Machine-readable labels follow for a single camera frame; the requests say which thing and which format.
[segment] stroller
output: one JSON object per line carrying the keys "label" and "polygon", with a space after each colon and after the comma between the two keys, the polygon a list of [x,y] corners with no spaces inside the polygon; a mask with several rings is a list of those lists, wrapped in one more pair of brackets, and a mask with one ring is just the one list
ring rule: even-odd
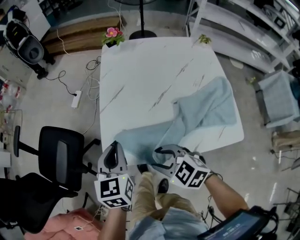
{"label": "stroller", "polygon": [[3,31],[3,37],[10,51],[32,68],[37,73],[38,79],[47,77],[48,72],[38,63],[44,59],[46,63],[53,65],[54,58],[22,21],[13,18],[13,10],[8,12],[7,19],[6,25],[0,24],[0,31]]}

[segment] black and white marker cube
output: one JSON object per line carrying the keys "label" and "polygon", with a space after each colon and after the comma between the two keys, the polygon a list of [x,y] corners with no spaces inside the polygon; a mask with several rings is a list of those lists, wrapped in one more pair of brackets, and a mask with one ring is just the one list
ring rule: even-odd
{"label": "black and white marker cube", "polygon": [[120,208],[132,204],[134,184],[127,173],[98,179],[94,183],[98,201],[107,208]]}
{"label": "black and white marker cube", "polygon": [[170,182],[181,188],[199,189],[210,169],[198,158],[186,154]]}

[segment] gray floor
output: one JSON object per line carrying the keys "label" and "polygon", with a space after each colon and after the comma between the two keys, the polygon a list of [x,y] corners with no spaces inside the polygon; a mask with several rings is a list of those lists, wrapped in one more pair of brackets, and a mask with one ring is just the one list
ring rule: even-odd
{"label": "gray floor", "polygon": [[[159,17],[155,13],[149,17],[159,21]],[[135,20],[135,18],[126,19],[128,22],[127,31],[125,31],[127,37],[139,28],[135,25]],[[153,24],[149,29],[155,31],[159,37],[184,36],[185,33],[179,28],[181,21],[182,19],[177,19],[177,21],[172,19],[170,24],[164,25],[163,28],[157,27],[162,26],[162,24]],[[71,92],[80,89],[84,84],[86,78],[85,65],[88,61],[101,55],[101,50],[76,54],[80,55],[59,56],[56,58],[54,66],[48,66],[49,78],[55,78],[60,71],[66,70],[67,74],[62,78],[62,81],[67,84]],[[250,207],[259,205],[269,209],[273,203],[285,201],[287,187],[298,190],[299,170],[281,172],[282,169],[290,166],[293,161],[282,158],[279,162],[274,155],[270,154],[272,130],[263,126],[264,119],[258,107],[255,90],[246,81],[247,78],[253,76],[259,80],[263,77],[262,73],[246,65],[243,69],[234,67],[226,56],[218,55],[218,59],[232,85],[245,139],[242,142],[221,149],[205,152],[203,155],[208,166],[213,171],[222,174],[224,181],[239,192]],[[99,79],[99,73],[100,68],[94,73],[93,77]],[[88,99],[87,92],[88,88],[85,85],[79,108],[72,109],[73,96],[67,93],[60,82],[45,79],[39,81],[33,74],[20,107],[23,110],[21,141],[37,148],[40,129],[42,126],[47,125],[68,128],[80,133],[84,132],[92,123],[95,111],[95,102]],[[285,126],[285,130],[290,129],[299,129],[299,126],[297,123]],[[97,112],[95,124],[85,134],[86,143],[93,138],[100,137],[100,121]],[[101,152],[100,147],[94,146],[85,157],[85,162],[90,161],[96,166]],[[295,154],[297,152],[288,152],[285,153],[285,156],[295,158]],[[31,172],[39,173],[37,156],[22,151],[20,157],[18,159],[13,158],[12,162],[14,174],[24,176]],[[136,168],[131,167],[131,171],[136,172]],[[155,182],[158,183],[162,177],[160,174],[156,174]],[[79,196],[59,201],[53,210],[52,216],[66,212],[66,209],[72,210],[80,207],[85,192],[89,192],[96,199],[94,180],[96,180],[94,176],[84,174]],[[209,193],[204,187],[199,191],[192,191],[171,185],[169,192],[178,193],[190,199],[197,211],[206,211]],[[283,210],[279,209],[280,216],[282,216],[282,212]],[[280,225],[278,231],[281,236],[280,239],[285,239],[284,237],[287,235],[284,232],[286,224],[287,222],[284,222]]]}

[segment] bracelet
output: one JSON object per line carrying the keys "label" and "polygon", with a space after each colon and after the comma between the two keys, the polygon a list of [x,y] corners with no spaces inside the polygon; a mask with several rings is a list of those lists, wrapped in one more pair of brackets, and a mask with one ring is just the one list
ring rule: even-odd
{"label": "bracelet", "polygon": [[216,175],[216,174],[215,174],[213,171],[211,171],[211,172],[208,174],[208,176],[207,176],[207,178],[205,179],[204,182],[206,182],[207,179],[210,178],[212,175]]}
{"label": "bracelet", "polygon": [[207,176],[207,178],[205,179],[204,182],[206,182],[206,180],[207,180],[208,178],[210,178],[211,176],[213,176],[213,175],[218,176],[218,177],[223,181],[223,177],[222,177],[221,174],[211,171],[211,172],[209,173],[209,175]]}
{"label": "bracelet", "polygon": [[127,206],[127,207],[121,207],[121,209],[122,209],[124,212],[130,212],[130,211],[131,211],[131,208],[132,208],[132,205]]}

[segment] potted plant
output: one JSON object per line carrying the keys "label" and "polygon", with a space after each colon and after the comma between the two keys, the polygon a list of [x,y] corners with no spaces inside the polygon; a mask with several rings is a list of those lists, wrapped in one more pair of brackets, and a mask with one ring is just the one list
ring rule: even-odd
{"label": "potted plant", "polygon": [[211,43],[211,39],[209,37],[207,37],[206,35],[204,34],[201,34],[201,36],[198,38],[199,42],[200,43],[203,43],[203,44],[210,44]]}
{"label": "potted plant", "polygon": [[103,33],[102,43],[112,47],[119,46],[120,42],[124,42],[124,40],[123,32],[118,28],[108,28],[107,32]]}

